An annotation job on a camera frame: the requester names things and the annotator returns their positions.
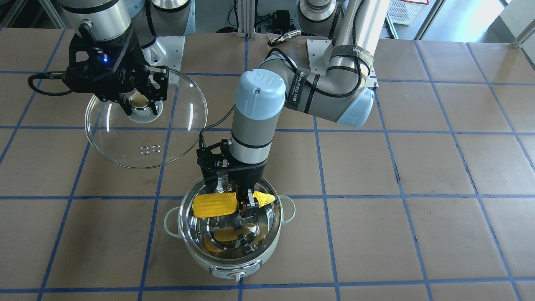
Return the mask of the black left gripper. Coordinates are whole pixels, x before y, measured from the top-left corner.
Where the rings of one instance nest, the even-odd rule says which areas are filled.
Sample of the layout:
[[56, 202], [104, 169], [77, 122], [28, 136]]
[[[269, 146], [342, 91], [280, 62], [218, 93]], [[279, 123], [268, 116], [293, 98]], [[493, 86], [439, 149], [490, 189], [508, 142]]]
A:
[[254, 197], [255, 185], [262, 178], [266, 160], [249, 164], [235, 158], [228, 140], [206, 146], [199, 142], [197, 164], [202, 170], [205, 193], [221, 193], [219, 175], [227, 174], [239, 189], [239, 214], [242, 218], [254, 217], [260, 204]]

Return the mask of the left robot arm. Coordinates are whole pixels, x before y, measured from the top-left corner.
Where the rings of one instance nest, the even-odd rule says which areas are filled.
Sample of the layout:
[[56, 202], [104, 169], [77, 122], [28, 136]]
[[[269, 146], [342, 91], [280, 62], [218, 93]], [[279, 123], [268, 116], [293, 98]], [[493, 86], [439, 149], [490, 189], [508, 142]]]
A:
[[346, 9], [330, 0], [298, 2], [301, 27], [329, 36], [325, 74], [298, 67], [282, 50], [273, 48], [262, 64], [239, 79], [231, 139], [206, 145], [199, 134], [197, 162], [207, 193], [193, 200], [198, 218], [238, 213], [252, 217], [275, 202], [275, 196], [255, 191], [283, 108], [337, 124], [360, 127], [373, 104], [366, 80], [387, 14], [388, 0], [349, 0]]

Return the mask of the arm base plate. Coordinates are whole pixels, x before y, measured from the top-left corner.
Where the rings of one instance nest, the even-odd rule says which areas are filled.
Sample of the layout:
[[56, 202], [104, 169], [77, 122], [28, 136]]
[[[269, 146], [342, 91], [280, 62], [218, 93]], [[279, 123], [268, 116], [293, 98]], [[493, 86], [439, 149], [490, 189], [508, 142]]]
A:
[[[329, 53], [333, 46], [330, 40], [307, 39], [306, 51], [308, 55], [309, 69], [316, 74], [325, 76], [329, 66]], [[379, 88], [374, 66], [370, 67], [370, 74], [367, 77], [367, 88]]]
[[168, 66], [180, 71], [185, 41], [185, 36], [157, 37], [151, 46], [142, 51], [151, 66]]

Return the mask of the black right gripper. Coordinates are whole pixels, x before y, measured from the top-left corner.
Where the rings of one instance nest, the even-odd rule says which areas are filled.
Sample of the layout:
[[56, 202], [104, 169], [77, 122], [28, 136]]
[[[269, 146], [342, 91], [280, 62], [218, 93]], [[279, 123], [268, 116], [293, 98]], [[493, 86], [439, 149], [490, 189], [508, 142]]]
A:
[[132, 107], [120, 94], [135, 89], [149, 99], [154, 116], [162, 114], [168, 97], [169, 67], [160, 66], [164, 72], [149, 70], [132, 26], [108, 41], [97, 41], [94, 28], [81, 23], [82, 32], [73, 36], [63, 83], [75, 93], [93, 93], [101, 100], [119, 102], [127, 116], [132, 115]]

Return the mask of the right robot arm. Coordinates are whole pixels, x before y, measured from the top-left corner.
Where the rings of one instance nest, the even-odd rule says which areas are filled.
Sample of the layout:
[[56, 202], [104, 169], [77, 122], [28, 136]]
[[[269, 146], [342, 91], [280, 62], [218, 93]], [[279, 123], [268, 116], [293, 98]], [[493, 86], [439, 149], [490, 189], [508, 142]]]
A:
[[158, 38], [195, 32], [193, 0], [61, 0], [75, 29], [62, 82], [118, 104], [127, 116], [158, 117], [168, 98], [168, 55]]

